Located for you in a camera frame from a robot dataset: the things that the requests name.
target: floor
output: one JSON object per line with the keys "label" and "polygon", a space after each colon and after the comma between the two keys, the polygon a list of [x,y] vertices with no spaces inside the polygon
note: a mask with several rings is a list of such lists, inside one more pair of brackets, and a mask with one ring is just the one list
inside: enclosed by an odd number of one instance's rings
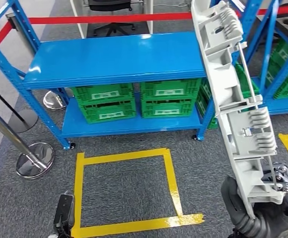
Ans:
{"label": "floor", "polygon": [[[69,1],[21,1],[28,16],[73,15]],[[167,0],[156,1],[169,3]],[[179,0],[172,0],[174,4]],[[186,8],[156,7],[156,11],[187,11]],[[138,23],[133,34],[147,30]],[[42,41],[79,38],[76,25],[36,26]],[[192,30],[190,21],[156,22],[156,32]],[[26,71],[30,55],[23,48],[16,32],[11,32],[0,48],[15,66]],[[260,59],[251,65],[259,70]],[[0,73],[0,93],[17,110],[28,108],[17,91]],[[41,102],[45,91],[35,91]],[[61,125],[64,112],[49,112]],[[10,118],[4,105],[0,115]],[[275,135],[288,134],[288,115],[273,116]],[[0,135],[0,237],[46,238],[52,232],[53,216],[60,194],[73,193],[76,154],[85,157],[126,153],[155,148],[170,149],[184,214],[201,213],[205,222],[198,225],[167,228],[107,237],[198,237],[226,238],[232,225],[220,195],[220,186],[232,175],[218,129],[209,130],[203,142],[193,141],[193,130],[74,138],[75,150],[64,151],[40,120],[33,129],[20,134],[28,144],[46,142],[55,150],[55,162],[48,174],[36,180],[24,180],[15,172],[19,152]],[[286,161],[288,151],[277,138],[275,161]],[[83,174],[82,227],[175,216],[168,187],[164,162],[160,156],[85,166]]]}

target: robotic hand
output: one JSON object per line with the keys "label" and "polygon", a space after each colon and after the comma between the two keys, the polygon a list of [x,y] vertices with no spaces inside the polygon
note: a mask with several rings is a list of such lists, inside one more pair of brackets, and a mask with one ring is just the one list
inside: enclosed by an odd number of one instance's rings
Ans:
{"label": "robotic hand", "polygon": [[[263,181],[271,181],[270,167],[263,167]],[[286,193],[281,205],[274,203],[255,203],[253,210],[255,220],[248,216],[243,200],[237,194],[237,184],[227,177],[221,186],[221,195],[231,222],[235,226],[229,238],[288,238],[288,168],[284,163],[274,163],[280,190]]]}
{"label": "robotic hand", "polygon": [[61,194],[54,219],[55,234],[50,235],[48,238],[71,238],[71,228],[73,227],[74,222],[73,195]]}

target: red barrier tape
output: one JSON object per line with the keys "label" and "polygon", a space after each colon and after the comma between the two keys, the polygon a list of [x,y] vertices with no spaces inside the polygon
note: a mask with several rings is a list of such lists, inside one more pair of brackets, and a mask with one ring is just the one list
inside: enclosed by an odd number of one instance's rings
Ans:
{"label": "red barrier tape", "polygon": [[[267,9],[260,9],[258,15],[264,15]],[[278,14],[288,13],[288,6],[281,6]],[[109,16],[58,16],[58,17],[30,17],[32,24],[75,24],[75,23],[110,23],[110,22],[139,22],[139,21],[167,21],[191,19],[190,12],[109,15]]]}
{"label": "red barrier tape", "polygon": [[12,29],[8,21],[0,30],[0,43]]}

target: stanchion base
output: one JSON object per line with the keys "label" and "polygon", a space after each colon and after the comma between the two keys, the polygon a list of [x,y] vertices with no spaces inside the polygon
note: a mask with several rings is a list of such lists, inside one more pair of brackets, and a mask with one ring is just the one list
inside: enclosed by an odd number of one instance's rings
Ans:
{"label": "stanchion base", "polygon": [[25,123],[20,121],[15,114],[12,114],[8,122],[8,125],[16,133],[21,133],[27,131],[33,127],[37,121],[38,116],[33,110],[22,110],[18,112],[22,118],[25,120]]}
{"label": "stanchion base", "polygon": [[42,101],[45,107],[52,111],[61,111],[66,108],[66,104],[62,102],[57,94],[48,91]]}
{"label": "stanchion base", "polygon": [[16,171],[19,176],[25,179],[36,179],[48,171],[54,162],[54,149],[46,143],[35,143],[30,146],[30,151],[44,162],[47,168],[39,169],[33,165],[25,154],[20,154],[16,163]]}

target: black office chair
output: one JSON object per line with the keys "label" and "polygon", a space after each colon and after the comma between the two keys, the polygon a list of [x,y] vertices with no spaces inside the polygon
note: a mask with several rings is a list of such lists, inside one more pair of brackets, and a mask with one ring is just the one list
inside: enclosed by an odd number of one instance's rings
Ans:
{"label": "black office chair", "polygon": [[[92,11],[117,11],[121,9],[129,9],[132,11],[131,0],[88,0],[88,4]],[[135,27],[132,23],[116,23],[112,22],[105,26],[98,27],[94,30],[94,36],[97,36],[97,31],[102,29],[109,29],[106,36],[110,36],[112,32],[119,31],[124,35],[129,35],[122,26],[132,26],[132,30]]]}

